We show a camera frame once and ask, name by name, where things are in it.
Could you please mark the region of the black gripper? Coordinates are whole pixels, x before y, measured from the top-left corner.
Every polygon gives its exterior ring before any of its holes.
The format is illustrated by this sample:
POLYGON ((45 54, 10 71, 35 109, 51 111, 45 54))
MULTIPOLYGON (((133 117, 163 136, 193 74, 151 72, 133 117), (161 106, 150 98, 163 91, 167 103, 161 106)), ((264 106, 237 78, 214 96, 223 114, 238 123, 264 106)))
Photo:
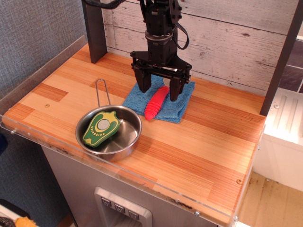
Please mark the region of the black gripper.
POLYGON ((192 66, 178 57, 177 35, 146 35, 148 50, 130 53, 139 90, 145 93, 151 87, 151 75, 169 78, 170 100, 176 101, 184 84, 191 80, 192 66))

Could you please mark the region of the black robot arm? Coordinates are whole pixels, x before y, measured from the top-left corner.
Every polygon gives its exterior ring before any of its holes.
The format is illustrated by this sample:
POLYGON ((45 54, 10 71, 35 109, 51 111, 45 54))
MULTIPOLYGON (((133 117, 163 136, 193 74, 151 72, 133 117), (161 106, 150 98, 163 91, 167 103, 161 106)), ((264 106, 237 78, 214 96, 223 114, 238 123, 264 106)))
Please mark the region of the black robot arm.
POLYGON ((178 31, 186 32, 178 22, 182 18, 182 7, 176 0, 142 0, 140 6, 148 50, 131 52, 137 85, 145 93, 152 85, 152 75, 167 78, 170 99, 176 101, 184 85, 190 82, 192 69, 177 55, 178 31))

